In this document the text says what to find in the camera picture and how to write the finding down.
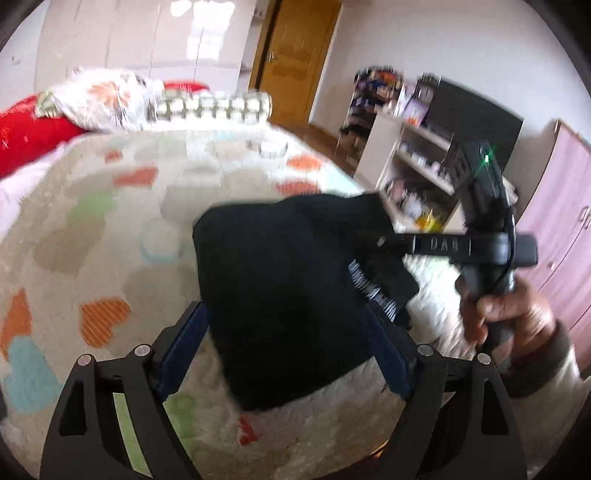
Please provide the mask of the right forearm white sleeve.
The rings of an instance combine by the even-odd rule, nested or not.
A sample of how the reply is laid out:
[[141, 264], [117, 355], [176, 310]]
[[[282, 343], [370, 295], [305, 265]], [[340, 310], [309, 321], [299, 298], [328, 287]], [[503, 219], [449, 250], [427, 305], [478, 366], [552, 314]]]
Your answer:
[[583, 479], [590, 456], [590, 380], [581, 377], [568, 331], [558, 324], [539, 349], [502, 376], [529, 479]]

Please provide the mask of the person right hand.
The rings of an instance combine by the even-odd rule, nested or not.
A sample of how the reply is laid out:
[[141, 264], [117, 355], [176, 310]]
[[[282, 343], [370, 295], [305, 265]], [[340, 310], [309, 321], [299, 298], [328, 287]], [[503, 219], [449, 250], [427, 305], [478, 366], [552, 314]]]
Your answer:
[[511, 324], [511, 354], [518, 358], [533, 353], [554, 335], [557, 321], [548, 301], [527, 281], [515, 277], [514, 290], [500, 296], [484, 296], [473, 301], [463, 276], [455, 283], [460, 295], [464, 336], [474, 346], [482, 346], [494, 324]]

